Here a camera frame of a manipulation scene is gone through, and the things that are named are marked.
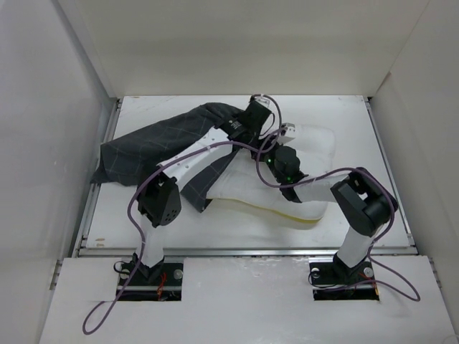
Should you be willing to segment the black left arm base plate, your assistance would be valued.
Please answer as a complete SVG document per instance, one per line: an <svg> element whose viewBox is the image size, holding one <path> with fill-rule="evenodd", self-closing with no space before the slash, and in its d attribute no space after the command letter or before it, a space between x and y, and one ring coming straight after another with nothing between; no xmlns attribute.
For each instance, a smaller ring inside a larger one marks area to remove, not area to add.
<svg viewBox="0 0 459 344"><path fill-rule="evenodd" d="M118 285L122 286L129 278L134 268L134 262L118 261L113 269L118 273ZM132 287L158 287L162 282L165 287L180 287L183 278L182 262L161 261L152 268L143 264L136 270L128 286Z"/></svg>

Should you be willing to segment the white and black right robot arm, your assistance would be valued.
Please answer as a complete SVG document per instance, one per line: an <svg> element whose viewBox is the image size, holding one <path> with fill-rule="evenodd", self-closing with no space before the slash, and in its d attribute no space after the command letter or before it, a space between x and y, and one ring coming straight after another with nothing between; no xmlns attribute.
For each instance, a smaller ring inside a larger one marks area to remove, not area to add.
<svg viewBox="0 0 459 344"><path fill-rule="evenodd" d="M255 161L266 164L277 182L272 187L287 201L325 201L339 206L349 229L333 256L332 273L341 283L349 283L381 227L394 219L399 207L395 197L362 167L340 168L319 177L304 174L296 150L286 145L276 144L267 153L258 153Z"/></svg>

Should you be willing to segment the dark grey checked pillowcase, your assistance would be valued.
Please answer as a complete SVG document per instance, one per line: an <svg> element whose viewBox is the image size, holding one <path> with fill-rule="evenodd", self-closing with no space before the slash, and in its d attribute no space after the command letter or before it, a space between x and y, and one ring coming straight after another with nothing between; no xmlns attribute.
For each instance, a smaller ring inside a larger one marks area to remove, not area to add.
<svg viewBox="0 0 459 344"><path fill-rule="evenodd" d="M100 161L91 183L136 186L145 163L157 165L198 141L223 118L242 110L208 102L172 118L156 122L100 146Z"/></svg>

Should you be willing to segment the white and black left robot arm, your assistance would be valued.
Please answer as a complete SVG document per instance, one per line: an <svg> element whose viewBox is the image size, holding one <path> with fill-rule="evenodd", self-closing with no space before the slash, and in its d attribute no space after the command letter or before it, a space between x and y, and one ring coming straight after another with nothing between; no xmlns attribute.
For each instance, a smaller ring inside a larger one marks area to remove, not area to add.
<svg viewBox="0 0 459 344"><path fill-rule="evenodd" d="M141 243L133 255L133 273L143 283L156 282L164 263L163 234L181 211L181 191L213 163L232 157L240 148L259 148L262 128L271 116L270 101L252 97L245 110L225 114L191 143L177 148L169 158L146 164L136 189L137 229Z"/></svg>

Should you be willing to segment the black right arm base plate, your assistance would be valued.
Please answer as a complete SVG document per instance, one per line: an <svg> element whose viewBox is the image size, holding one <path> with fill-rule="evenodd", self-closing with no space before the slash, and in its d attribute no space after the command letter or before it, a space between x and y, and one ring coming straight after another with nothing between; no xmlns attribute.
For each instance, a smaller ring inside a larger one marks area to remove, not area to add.
<svg viewBox="0 0 459 344"><path fill-rule="evenodd" d="M332 261L310 262L309 268L309 282L319 288L353 285L374 277L373 266L368 261L363 261L353 269L348 269L346 266L341 267Z"/></svg>

